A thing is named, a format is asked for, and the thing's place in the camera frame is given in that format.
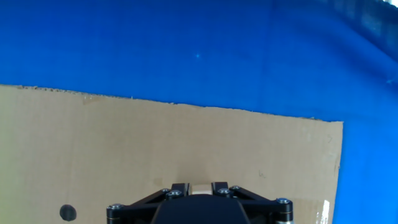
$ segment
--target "blue backdrop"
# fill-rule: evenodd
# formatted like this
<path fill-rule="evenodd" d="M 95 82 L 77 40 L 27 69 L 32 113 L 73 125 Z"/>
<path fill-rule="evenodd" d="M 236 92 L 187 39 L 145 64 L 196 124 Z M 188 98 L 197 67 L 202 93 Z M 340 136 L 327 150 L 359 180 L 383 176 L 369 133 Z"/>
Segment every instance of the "blue backdrop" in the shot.
<path fill-rule="evenodd" d="M 396 25 L 352 2 L 1 0 L 0 83 L 344 121 L 334 223 L 397 224 Z"/>

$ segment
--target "cardboard sheet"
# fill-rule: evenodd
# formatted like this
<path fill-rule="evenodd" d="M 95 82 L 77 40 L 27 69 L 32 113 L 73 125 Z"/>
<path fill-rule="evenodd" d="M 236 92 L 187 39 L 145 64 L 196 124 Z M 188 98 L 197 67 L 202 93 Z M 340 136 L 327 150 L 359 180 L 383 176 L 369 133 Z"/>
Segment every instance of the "cardboard sheet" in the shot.
<path fill-rule="evenodd" d="M 105 223 L 172 183 L 227 181 L 331 223 L 343 123 L 0 86 L 0 223 Z"/>

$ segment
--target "cardboard edge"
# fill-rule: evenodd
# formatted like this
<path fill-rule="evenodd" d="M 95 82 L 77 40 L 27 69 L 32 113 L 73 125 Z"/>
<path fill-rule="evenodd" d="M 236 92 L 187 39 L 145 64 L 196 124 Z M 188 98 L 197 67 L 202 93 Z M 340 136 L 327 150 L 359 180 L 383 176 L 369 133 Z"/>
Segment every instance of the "cardboard edge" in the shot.
<path fill-rule="evenodd" d="M 46 87 L 38 87 L 38 86 L 22 86 L 22 85 L 3 85 L 0 84 L 0 87 L 6 87 L 6 88 L 16 88 L 18 90 L 37 90 L 37 91 L 48 91 L 48 92 L 56 92 L 56 93 L 69 93 L 72 95 L 79 95 L 79 96 L 94 96 L 94 97 L 104 97 L 104 98 L 116 98 L 116 99 L 121 99 L 121 100 L 139 100 L 139 101 L 150 101 L 150 102 L 156 102 L 156 103 L 164 103 L 168 105 L 181 105 L 181 106 L 189 106 L 193 109 L 201 109 L 201 108 L 221 108 L 217 106 L 196 106 L 196 105 L 189 105 L 186 103 L 172 103 L 172 102 L 163 102 L 163 101 L 154 101 L 154 100 L 145 100 L 145 99 L 139 99 L 139 98 L 133 98 L 133 97 L 121 97 L 121 96 L 111 96 L 111 95 L 101 95 L 101 94 L 94 94 L 94 93 L 85 93 L 85 92 L 79 92 L 79 91 L 72 91 L 72 90 L 61 90 L 61 89 L 56 89 L 56 88 L 46 88 Z M 321 122 L 326 122 L 326 123 L 341 123 L 343 124 L 343 121 L 324 121 L 322 119 L 317 119 L 315 117 L 311 118 L 306 118 L 306 117 L 294 117 L 294 116 L 284 116 L 284 115 L 279 115 L 279 114 L 269 114 L 269 113 L 261 113 L 257 111 L 249 111 L 249 110 L 243 110 L 243 109 L 237 109 L 237 108 L 222 108 L 222 109 L 227 109 L 227 110 L 236 110 L 236 111 L 247 111 L 251 113 L 256 113 L 256 114 L 267 114 L 271 116 L 283 116 L 283 117 L 291 117 L 291 118 L 300 118 L 300 119 L 309 119 L 309 120 L 315 120 L 315 121 L 321 121 Z"/>

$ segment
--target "round hole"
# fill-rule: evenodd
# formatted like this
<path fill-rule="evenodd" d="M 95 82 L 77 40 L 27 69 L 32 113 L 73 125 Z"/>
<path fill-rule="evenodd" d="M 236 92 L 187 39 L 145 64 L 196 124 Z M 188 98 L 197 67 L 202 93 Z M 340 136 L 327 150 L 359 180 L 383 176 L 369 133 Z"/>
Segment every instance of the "round hole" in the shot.
<path fill-rule="evenodd" d="M 76 209 L 71 205 L 62 205 L 60 216 L 65 221 L 74 221 L 76 219 Z"/>

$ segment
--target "screw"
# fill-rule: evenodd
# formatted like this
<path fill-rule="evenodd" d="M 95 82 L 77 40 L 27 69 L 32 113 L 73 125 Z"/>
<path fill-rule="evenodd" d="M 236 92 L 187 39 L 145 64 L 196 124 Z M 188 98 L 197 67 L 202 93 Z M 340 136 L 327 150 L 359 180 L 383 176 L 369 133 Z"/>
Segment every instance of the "screw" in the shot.
<path fill-rule="evenodd" d="M 229 194 L 230 191 L 228 189 L 219 189 L 218 193 L 220 193 L 220 194 Z"/>
<path fill-rule="evenodd" d="M 286 198 L 278 198 L 276 201 L 278 203 L 290 203 L 290 200 Z"/>
<path fill-rule="evenodd" d="M 240 189 L 241 187 L 240 186 L 232 186 L 232 187 L 230 187 L 229 189 L 231 189 L 231 190 L 238 190 L 238 189 Z"/>
<path fill-rule="evenodd" d="M 169 195 L 169 196 L 174 196 L 174 195 L 177 196 L 180 194 L 181 194 L 181 191 L 179 191 L 179 190 L 172 190 L 169 193 L 167 193 L 167 195 Z"/>
<path fill-rule="evenodd" d="M 123 207 L 122 204 L 116 203 L 116 204 L 110 205 L 108 208 L 110 208 L 110 209 L 120 209 L 122 207 Z"/>

